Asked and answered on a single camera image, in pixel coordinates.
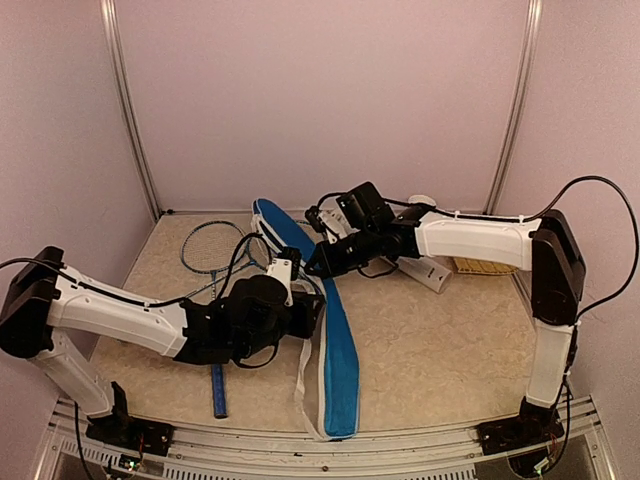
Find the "aluminium front rail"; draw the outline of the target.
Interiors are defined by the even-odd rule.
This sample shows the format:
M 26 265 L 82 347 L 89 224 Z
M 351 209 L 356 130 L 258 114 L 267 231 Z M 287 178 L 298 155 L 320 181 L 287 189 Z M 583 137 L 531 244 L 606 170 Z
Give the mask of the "aluminium front rail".
M 145 454 L 138 470 L 120 467 L 126 449 L 75 429 L 85 427 L 70 401 L 57 402 L 36 455 L 33 479 L 100 478 L 107 468 L 130 479 L 511 479 L 519 456 L 484 454 L 475 425 L 365 432 L 334 442 L 306 433 L 260 431 L 189 423 L 176 425 L 166 455 Z

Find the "aluminium corner post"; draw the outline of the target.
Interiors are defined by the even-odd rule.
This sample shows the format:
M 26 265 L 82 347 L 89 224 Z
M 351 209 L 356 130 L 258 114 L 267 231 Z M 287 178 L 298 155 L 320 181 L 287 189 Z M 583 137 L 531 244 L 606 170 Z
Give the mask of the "aluminium corner post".
M 485 214 L 493 214 L 497 211 L 507 183 L 509 170 L 513 163 L 514 151 L 525 111 L 530 79 L 535 63 L 543 5 L 544 2 L 542 0 L 530 0 L 528 2 L 516 83 L 507 118 L 506 130 L 499 150 L 498 163 L 487 200 L 484 204 L 483 212 Z
M 163 210 L 158 199 L 151 169 L 146 158 L 135 114 L 134 102 L 128 82 L 123 43 L 119 31 L 116 2 L 114 0 L 101 0 L 100 10 L 117 96 L 125 131 L 133 154 L 134 165 L 141 182 L 143 196 L 150 215 L 154 222 L 158 222 Z

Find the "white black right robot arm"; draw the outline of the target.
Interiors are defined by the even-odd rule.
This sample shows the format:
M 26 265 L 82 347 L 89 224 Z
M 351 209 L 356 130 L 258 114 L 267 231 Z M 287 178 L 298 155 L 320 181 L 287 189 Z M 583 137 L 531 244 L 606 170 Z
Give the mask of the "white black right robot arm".
M 536 332 L 534 364 L 525 401 L 511 433 L 535 442 L 551 424 L 574 338 L 586 265 L 564 215 L 557 210 L 535 220 L 446 216 L 424 205 L 357 219 L 335 242 L 318 243 L 305 271 L 322 279 L 344 275 L 377 257 L 460 257 L 497 262 L 532 274 L 531 309 Z

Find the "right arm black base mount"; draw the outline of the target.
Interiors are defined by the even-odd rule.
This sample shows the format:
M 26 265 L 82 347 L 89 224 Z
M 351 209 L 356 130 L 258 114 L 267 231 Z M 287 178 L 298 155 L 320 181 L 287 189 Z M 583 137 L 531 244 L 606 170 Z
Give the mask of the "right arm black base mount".
M 525 398 L 516 416 L 480 423 L 476 430 L 484 455 L 541 444 L 565 434 L 556 406 L 538 407 Z

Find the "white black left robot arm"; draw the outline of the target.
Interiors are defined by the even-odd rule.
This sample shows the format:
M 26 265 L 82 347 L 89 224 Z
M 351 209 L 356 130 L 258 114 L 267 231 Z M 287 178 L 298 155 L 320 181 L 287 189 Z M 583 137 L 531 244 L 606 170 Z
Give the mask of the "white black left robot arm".
M 81 274 L 49 246 L 34 258 L 9 260 L 22 270 L 1 309 L 1 349 L 36 364 L 93 422 L 121 445 L 140 434 L 126 395 L 89 364 L 68 339 L 69 329 L 135 344 L 190 365 L 233 363 L 282 338 L 312 337 L 325 306 L 322 295 L 292 287 L 296 263 L 275 258 L 267 271 L 237 280 L 228 295 L 208 304 L 186 297 L 155 301 L 132 296 Z

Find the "blue racket cover bag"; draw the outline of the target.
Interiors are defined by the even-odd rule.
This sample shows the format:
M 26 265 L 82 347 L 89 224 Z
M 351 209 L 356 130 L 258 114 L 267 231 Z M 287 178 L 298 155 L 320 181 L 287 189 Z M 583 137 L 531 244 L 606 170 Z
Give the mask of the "blue racket cover bag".
M 297 248 L 307 263 L 316 243 L 303 228 L 274 202 L 258 198 L 252 203 L 251 226 L 261 233 L 269 247 L 279 253 L 285 247 Z M 319 333 L 302 344 L 294 402 L 307 432 L 318 441 L 338 441 L 355 436 L 360 418 L 359 358 L 340 294 L 332 279 L 305 280 L 326 300 L 318 321 Z M 318 354 L 316 416 L 307 415 L 305 373 L 312 354 Z

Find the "white shuttlecock tube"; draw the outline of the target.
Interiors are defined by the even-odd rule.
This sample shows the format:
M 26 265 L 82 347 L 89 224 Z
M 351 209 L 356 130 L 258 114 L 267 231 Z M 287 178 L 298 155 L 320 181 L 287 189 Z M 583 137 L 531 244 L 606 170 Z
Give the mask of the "white shuttlecock tube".
M 453 272 L 429 257 L 399 258 L 399 270 L 437 294 L 441 294 L 453 278 Z

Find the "blue badminton racket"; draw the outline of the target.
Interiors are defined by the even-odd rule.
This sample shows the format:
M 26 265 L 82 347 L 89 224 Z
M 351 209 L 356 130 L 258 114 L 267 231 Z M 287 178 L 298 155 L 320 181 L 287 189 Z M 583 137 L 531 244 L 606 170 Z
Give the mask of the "blue badminton racket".
M 256 239 L 247 240 L 243 246 L 242 254 L 234 263 L 234 266 L 232 268 L 225 268 L 219 273 L 219 276 L 224 275 L 224 278 L 230 278 L 232 274 L 238 274 L 248 268 L 265 271 L 268 258 L 264 256 L 264 253 L 269 253 L 269 250 L 261 247 Z M 225 419 L 228 417 L 228 413 L 225 377 L 222 365 L 214 364 L 211 367 L 211 380 L 214 417 L 216 419 Z
M 218 296 L 218 285 L 224 275 L 219 273 L 232 268 L 242 254 L 243 247 L 233 263 L 231 256 L 244 237 L 245 232 L 236 224 L 226 220 L 205 222 L 193 229 L 180 249 L 180 260 L 191 272 L 206 275 L 211 279 L 211 299 Z

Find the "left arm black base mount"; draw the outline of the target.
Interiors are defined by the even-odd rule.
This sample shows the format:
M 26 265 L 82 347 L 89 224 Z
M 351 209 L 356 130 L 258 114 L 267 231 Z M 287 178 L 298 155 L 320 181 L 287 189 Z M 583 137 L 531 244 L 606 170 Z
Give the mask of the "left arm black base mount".
M 131 416 L 125 391 L 111 383 L 114 396 L 109 414 L 104 417 L 88 417 L 86 437 L 108 445 L 135 450 L 139 454 L 166 457 L 173 439 L 171 424 Z

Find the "left aluminium corner post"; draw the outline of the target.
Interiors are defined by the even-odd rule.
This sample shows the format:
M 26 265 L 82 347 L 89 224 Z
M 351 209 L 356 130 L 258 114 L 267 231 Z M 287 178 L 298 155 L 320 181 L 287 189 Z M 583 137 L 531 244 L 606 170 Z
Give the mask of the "left aluminium corner post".
M 100 10 L 117 96 L 125 131 L 133 154 L 134 165 L 141 182 L 143 196 L 150 215 L 154 222 L 158 222 L 163 210 L 158 199 L 151 169 L 146 158 L 135 114 L 134 102 L 128 82 L 123 43 L 119 31 L 116 2 L 114 0 L 101 0 Z

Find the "right aluminium corner post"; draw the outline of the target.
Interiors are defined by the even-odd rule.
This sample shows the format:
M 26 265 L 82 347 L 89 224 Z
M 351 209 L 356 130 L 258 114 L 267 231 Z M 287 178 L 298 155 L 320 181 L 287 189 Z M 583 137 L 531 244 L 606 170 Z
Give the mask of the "right aluminium corner post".
M 543 5 L 544 2 L 542 0 L 530 0 L 528 2 L 516 83 L 507 118 L 506 130 L 499 150 L 498 163 L 487 200 L 484 204 L 483 212 L 485 214 L 493 214 L 497 211 L 507 183 L 509 170 L 513 163 L 514 151 L 525 111 L 530 79 L 535 63 Z

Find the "light blue ceramic mug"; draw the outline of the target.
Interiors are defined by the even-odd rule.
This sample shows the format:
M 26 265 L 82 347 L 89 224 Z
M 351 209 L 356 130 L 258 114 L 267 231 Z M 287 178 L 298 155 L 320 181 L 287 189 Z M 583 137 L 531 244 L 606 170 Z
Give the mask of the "light blue ceramic mug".
M 412 195 L 408 198 L 408 202 L 412 204 L 421 203 L 436 206 L 436 201 L 427 195 Z

